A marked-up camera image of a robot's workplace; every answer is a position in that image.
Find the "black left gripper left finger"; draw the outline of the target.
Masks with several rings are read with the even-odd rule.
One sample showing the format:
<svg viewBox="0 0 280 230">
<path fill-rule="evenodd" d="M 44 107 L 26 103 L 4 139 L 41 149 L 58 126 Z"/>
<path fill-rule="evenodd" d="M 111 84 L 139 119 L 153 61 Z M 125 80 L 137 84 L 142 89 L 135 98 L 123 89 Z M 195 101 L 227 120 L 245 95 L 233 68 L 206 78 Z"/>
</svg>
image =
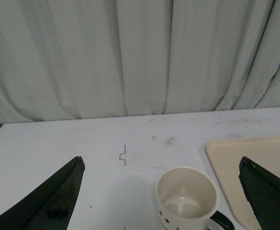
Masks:
<svg viewBox="0 0 280 230">
<path fill-rule="evenodd" d="M 0 230 L 66 230 L 84 173 L 77 156 L 0 215 Z"/>
</svg>

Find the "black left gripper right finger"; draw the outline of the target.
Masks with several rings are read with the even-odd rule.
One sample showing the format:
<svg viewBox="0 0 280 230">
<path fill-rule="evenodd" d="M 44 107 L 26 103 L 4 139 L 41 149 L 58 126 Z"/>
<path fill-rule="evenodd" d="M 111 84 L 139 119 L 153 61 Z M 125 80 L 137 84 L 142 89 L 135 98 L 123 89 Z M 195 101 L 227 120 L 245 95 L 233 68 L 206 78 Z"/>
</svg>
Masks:
<svg viewBox="0 0 280 230">
<path fill-rule="evenodd" d="M 239 163 L 239 180 L 263 230 L 280 230 L 280 178 L 247 157 Z"/>
</svg>

